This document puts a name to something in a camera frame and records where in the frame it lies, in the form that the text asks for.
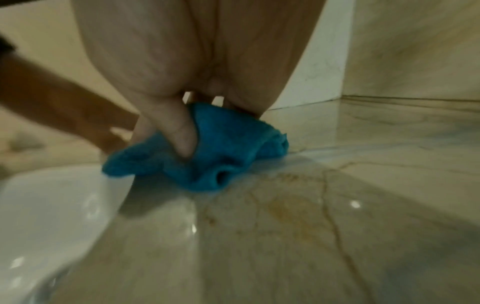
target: countertop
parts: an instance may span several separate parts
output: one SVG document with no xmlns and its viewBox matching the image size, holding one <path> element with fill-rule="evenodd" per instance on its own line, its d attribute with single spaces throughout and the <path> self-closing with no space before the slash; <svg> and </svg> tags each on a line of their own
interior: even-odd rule
<svg viewBox="0 0 480 304">
<path fill-rule="evenodd" d="M 218 193 L 139 178 L 53 304 L 479 303 L 480 109 L 270 111 L 283 161 Z"/>
</svg>

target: palm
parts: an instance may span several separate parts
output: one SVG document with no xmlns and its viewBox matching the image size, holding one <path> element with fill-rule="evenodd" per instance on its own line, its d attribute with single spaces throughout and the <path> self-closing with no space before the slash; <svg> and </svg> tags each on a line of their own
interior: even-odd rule
<svg viewBox="0 0 480 304">
<path fill-rule="evenodd" d="M 184 91 L 198 92 L 204 101 L 224 96 L 224 106 L 255 116 L 268 109 L 323 7 L 319 0 L 73 4 L 93 63 L 174 143 L 187 119 L 179 105 Z M 183 114 L 172 119 L 175 111 Z"/>
</svg>

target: blue microfiber cloth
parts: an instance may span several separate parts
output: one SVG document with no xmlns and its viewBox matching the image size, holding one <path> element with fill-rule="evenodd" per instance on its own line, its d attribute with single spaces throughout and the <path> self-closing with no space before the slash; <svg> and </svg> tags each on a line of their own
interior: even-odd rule
<svg viewBox="0 0 480 304">
<path fill-rule="evenodd" d="M 185 162 L 160 133 L 112 154 L 103 172 L 112 177 L 162 172 L 192 191 L 218 190 L 257 159 L 287 154 L 287 135 L 247 114 L 195 103 L 188 106 L 198 129 L 198 146 Z"/>
</svg>

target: sink basin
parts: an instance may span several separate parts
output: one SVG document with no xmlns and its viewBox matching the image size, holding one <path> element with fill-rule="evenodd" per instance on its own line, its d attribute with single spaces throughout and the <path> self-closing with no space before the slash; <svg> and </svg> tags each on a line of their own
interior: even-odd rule
<svg viewBox="0 0 480 304">
<path fill-rule="evenodd" d="M 86 254 L 133 178 L 99 165 L 53 168 L 0 181 L 0 303 L 17 304 Z"/>
</svg>

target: human hand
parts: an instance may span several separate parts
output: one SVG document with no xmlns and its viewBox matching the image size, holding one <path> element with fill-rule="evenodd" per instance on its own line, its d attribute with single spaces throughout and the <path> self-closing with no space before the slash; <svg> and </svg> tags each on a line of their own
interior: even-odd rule
<svg viewBox="0 0 480 304">
<path fill-rule="evenodd" d="M 74 0 L 87 53 L 156 129 L 189 157 L 197 133 L 186 106 L 223 106 L 260 117 L 291 76 L 325 0 Z"/>
<path fill-rule="evenodd" d="M 104 153 L 127 143 L 112 127 L 133 130 L 138 115 L 15 54 L 0 62 L 0 104 L 37 123 L 81 136 Z"/>
</svg>

